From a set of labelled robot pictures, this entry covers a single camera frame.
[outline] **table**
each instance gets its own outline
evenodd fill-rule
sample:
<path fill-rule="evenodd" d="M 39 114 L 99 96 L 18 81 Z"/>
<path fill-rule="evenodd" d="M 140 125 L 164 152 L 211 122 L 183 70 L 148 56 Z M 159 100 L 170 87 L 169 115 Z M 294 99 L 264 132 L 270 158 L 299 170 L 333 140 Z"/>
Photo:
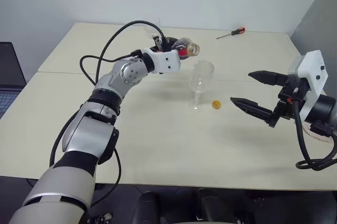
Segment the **table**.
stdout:
<path fill-rule="evenodd" d="M 38 72 L 0 120 L 0 175 L 39 178 L 48 168 L 53 142 L 66 120 L 92 91 L 82 74 Z M 193 113 L 193 93 L 179 78 L 145 78 L 121 106 L 116 127 L 121 183 L 248 189 L 336 190 L 337 167 L 298 170 L 302 160 L 293 121 L 275 129 L 248 116 L 229 100 L 245 97 L 274 108 L 279 87 L 215 80 Z M 215 110 L 211 101 L 222 107 Z M 305 135 L 313 158 L 332 144 Z M 56 157 L 61 156 L 60 149 Z M 115 158 L 97 168 L 96 180 L 114 183 Z"/>
<path fill-rule="evenodd" d="M 99 56 L 105 43 L 120 28 L 120 25 L 76 23 L 59 45 L 38 69 L 39 72 L 81 73 L 79 66 L 83 55 Z M 209 60 L 215 65 L 214 78 L 218 80 L 254 81 L 247 74 L 256 70 L 269 70 L 286 74 L 295 56 L 299 53 L 285 33 L 246 32 L 219 40 L 228 31 L 162 28 L 164 35 L 188 37 L 201 48 L 199 56 L 182 62 L 179 74 L 188 75 L 197 60 Z M 143 26 L 131 26 L 112 42 L 105 58 L 115 59 L 135 49 L 153 46 Z M 95 73 L 96 59 L 84 61 L 89 73 Z M 112 68 L 102 63 L 101 73 Z"/>

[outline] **floor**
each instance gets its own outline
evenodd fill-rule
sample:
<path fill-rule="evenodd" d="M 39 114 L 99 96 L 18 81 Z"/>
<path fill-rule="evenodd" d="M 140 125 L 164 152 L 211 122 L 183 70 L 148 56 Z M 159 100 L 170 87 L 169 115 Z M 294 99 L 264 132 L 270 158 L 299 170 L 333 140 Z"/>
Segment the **floor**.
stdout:
<path fill-rule="evenodd" d="M 106 185 L 94 198 L 108 190 Z M 194 220 L 192 198 L 196 188 L 162 187 L 120 184 L 104 201 L 94 206 L 90 214 L 112 212 L 112 224 L 130 223 L 133 210 L 141 193 L 160 194 L 162 223 Z M 335 224 L 336 201 L 332 192 L 287 192 L 213 189 L 235 211 L 248 210 L 255 215 L 257 224 Z M 0 177 L 0 223 L 8 223 L 30 187 L 22 178 Z"/>

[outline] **glass base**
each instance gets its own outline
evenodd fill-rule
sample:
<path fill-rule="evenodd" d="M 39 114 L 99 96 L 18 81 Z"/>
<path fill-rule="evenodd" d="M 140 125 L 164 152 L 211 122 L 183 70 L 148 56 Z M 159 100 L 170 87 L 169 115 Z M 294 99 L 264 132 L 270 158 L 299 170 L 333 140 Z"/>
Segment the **glass base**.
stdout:
<path fill-rule="evenodd" d="M 189 108 L 190 108 L 190 111 L 192 111 L 192 112 L 201 112 L 202 111 L 200 104 L 195 104 L 194 100 L 191 100 L 189 102 Z"/>

